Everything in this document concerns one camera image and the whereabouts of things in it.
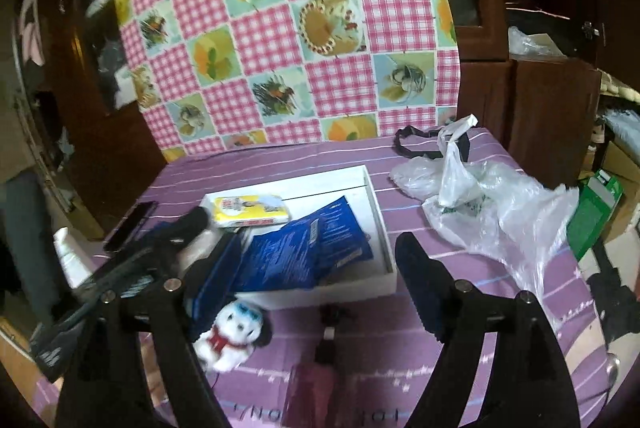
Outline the white plush dog toy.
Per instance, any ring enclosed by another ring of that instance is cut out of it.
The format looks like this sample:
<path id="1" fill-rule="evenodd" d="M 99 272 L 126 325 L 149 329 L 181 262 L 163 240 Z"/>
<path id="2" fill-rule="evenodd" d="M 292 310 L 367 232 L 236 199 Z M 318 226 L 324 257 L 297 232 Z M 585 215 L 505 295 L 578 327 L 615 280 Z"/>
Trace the white plush dog toy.
<path id="1" fill-rule="evenodd" d="M 212 327 L 198 337 L 193 348 L 205 373 L 230 373 L 256 349 L 267 347 L 272 325 L 266 311 L 243 300 L 226 304 Z"/>

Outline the black smartphone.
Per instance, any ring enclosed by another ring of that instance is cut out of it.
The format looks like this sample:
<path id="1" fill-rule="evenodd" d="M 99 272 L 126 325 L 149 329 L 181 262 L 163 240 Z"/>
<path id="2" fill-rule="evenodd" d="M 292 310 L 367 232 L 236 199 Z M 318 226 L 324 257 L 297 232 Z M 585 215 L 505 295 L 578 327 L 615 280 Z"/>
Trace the black smartphone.
<path id="1" fill-rule="evenodd" d="M 116 254 L 132 240 L 157 208 L 156 200 L 138 203 L 104 244 L 104 252 Z"/>

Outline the pink checkered patchwork cloth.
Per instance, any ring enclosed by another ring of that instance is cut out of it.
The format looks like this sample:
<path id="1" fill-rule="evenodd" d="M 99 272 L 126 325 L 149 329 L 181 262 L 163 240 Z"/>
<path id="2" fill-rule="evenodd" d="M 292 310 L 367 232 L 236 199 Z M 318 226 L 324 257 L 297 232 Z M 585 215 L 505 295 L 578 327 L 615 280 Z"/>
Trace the pink checkered patchwork cloth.
<path id="1" fill-rule="evenodd" d="M 448 0 L 115 0 L 142 117 L 167 160 L 346 142 L 457 114 Z"/>

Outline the purple pump bottle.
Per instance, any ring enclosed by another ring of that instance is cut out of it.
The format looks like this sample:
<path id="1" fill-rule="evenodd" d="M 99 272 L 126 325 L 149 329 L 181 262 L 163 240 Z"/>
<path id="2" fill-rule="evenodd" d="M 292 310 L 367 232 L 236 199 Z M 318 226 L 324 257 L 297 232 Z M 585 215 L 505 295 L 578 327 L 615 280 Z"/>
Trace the purple pump bottle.
<path id="1" fill-rule="evenodd" d="M 322 335 L 311 359 L 292 367 L 282 411 L 282 427 L 346 427 L 350 402 L 337 327 L 355 317 L 338 304 L 319 309 Z"/>

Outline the blue plastic pouch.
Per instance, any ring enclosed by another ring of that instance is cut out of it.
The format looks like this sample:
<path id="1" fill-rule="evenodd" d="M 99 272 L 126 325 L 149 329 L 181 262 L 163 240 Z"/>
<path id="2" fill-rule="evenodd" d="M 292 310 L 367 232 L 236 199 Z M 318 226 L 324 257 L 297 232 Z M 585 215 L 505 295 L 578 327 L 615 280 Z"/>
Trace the blue plastic pouch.
<path id="1" fill-rule="evenodd" d="M 252 237 L 224 234 L 205 258 L 190 265 L 202 278 L 186 300 L 190 337 L 209 330 L 227 298 L 235 292 L 313 289 L 354 263 L 373 259 L 366 232 L 345 197 L 340 197 L 282 228 Z"/>

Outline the clear plastic bag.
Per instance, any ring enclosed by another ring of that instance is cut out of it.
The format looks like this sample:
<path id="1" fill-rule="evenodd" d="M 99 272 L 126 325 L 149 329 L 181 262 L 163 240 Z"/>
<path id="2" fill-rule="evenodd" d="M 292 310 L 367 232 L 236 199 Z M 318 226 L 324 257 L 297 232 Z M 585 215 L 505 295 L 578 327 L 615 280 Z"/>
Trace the clear plastic bag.
<path id="1" fill-rule="evenodd" d="M 577 188 L 549 190 L 498 160 L 472 162 L 474 115 L 438 130 L 399 129 L 394 151 L 407 159 L 390 180 L 420 200 L 428 224 L 448 243 L 500 262 L 521 290 L 544 299 L 547 266 L 566 243 Z"/>

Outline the white paper roll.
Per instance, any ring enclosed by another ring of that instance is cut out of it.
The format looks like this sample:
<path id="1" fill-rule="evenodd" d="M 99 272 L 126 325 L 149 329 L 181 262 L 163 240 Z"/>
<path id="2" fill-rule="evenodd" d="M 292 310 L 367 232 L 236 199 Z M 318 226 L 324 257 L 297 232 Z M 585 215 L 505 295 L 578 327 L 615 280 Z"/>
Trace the white paper roll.
<path id="1" fill-rule="evenodd" d="M 53 240 L 67 283 L 72 289 L 78 289 L 96 270 L 93 258 L 82 249 L 67 228 L 58 229 L 53 234 Z"/>

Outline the yellow tissue pack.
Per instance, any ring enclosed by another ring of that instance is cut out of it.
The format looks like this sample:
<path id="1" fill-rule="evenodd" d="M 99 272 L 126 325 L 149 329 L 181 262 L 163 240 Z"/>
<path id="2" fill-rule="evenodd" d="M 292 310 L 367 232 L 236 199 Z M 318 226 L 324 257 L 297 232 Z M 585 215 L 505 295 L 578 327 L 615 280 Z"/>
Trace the yellow tissue pack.
<path id="1" fill-rule="evenodd" d="M 221 229 L 252 228 L 285 224 L 291 215 L 278 196 L 220 196 L 213 199 L 212 220 Z"/>

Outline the dark wooden cabinet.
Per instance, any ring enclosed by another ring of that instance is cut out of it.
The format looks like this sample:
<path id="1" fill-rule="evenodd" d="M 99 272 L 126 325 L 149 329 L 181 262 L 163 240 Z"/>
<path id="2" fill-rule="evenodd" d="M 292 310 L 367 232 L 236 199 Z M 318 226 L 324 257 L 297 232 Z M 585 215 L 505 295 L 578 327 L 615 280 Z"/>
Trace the dark wooden cabinet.
<path id="1" fill-rule="evenodd" d="M 639 82 L 639 0 L 449 0 L 459 110 L 544 185 L 574 183 L 600 73 Z"/>

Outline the white shallow cardboard box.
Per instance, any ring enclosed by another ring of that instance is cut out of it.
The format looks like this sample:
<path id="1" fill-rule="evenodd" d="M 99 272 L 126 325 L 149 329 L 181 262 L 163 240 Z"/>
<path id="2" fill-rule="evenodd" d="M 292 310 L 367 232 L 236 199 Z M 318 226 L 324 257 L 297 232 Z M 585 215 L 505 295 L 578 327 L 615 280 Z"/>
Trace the white shallow cardboard box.
<path id="1" fill-rule="evenodd" d="M 230 290 L 266 310 L 391 295 L 395 257 L 366 167 L 209 193 L 214 240 L 232 241 Z"/>

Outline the green cardboard box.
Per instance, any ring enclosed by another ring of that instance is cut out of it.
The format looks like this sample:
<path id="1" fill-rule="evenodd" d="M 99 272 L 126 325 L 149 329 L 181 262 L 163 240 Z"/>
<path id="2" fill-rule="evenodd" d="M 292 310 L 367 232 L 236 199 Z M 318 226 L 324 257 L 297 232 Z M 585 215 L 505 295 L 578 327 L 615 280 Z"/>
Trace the green cardboard box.
<path id="1" fill-rule="evenodd" d="M 582 181 L 578 206 L 566 228 L 567 241 L 577 261 L 601 236 L 622 195 L 620 180 L 602 169 Z"/>

